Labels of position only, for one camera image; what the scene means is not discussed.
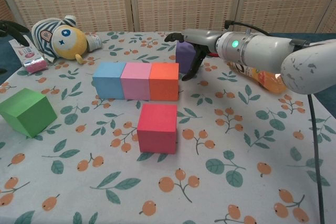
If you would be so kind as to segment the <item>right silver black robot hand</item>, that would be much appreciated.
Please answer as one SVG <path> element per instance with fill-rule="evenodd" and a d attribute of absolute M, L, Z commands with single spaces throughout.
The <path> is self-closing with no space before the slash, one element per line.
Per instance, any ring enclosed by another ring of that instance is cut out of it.
<path fill-rule="evenodd" d="M 197 74 L 204 58 L 209 53 L 217 53 L 216 42 L 224 34 L 223 31 L 185 29 L 181 33 L 170 33 L 165 38 L 165 42 L 187 42 L 190 43 L 196 52 L 190 69 L 182 77 L 182 81 L 189 81 Z"/>

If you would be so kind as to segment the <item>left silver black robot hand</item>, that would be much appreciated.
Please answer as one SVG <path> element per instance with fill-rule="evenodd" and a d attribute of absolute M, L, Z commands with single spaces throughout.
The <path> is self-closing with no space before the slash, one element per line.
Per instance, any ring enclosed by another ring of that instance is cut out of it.
<path fill-rule="evenodd" d="M 25 47 L 29 46 L 29 42 L 25 39 L 22 33 L 28 33 L 28 32 L 29 32 L 28 28 L 16 22 L 12 22 L 9 20 L 0 21 L 0 36 L 6 37 L 7 35 L 10 35 Z"/>

